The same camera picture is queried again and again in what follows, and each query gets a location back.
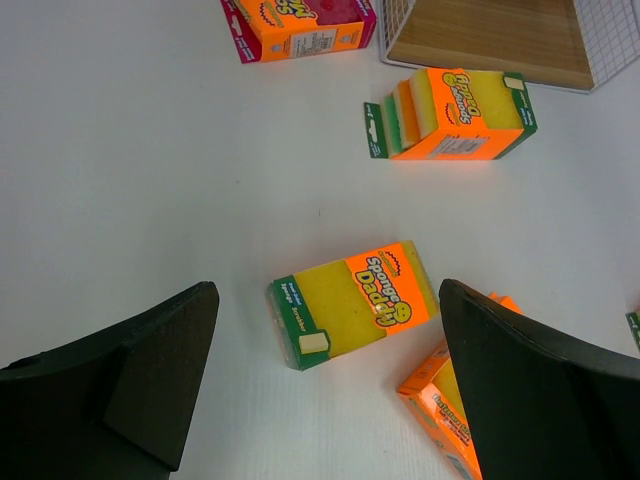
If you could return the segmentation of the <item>orange green sponge pack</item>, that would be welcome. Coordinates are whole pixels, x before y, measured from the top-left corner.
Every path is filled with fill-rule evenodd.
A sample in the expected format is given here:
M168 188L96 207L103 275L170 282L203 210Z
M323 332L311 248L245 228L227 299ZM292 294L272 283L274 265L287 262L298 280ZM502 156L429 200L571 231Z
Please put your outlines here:
M369 155L389 160L496 160L538 130L519 73L427 67L364 104Z

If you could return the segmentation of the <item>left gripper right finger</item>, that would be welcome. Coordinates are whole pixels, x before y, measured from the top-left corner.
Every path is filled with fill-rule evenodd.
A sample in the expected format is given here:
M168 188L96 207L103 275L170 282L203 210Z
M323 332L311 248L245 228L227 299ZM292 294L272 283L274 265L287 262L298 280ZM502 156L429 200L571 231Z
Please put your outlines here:
M442 324L485 479L636 479L639 361L454 279Z

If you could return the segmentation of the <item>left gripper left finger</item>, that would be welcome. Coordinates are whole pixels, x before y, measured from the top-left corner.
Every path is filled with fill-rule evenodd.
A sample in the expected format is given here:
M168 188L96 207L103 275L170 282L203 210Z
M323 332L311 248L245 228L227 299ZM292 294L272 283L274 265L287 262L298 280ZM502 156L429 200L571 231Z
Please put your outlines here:
M167 479L219 309L212 282L1 370L4 479Z

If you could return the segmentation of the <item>yellow sponge pack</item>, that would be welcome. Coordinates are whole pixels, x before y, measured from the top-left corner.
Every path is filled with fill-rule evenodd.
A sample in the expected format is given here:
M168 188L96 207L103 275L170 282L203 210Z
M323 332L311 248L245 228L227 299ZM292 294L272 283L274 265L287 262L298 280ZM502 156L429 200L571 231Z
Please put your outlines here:
M316 367L439 315L415 244L392 243L272 281L266 296L286 361Z
M626 314L626 320L629 325L632 337L637 346L637 349L640 350L640 318L639 312L629 312Z

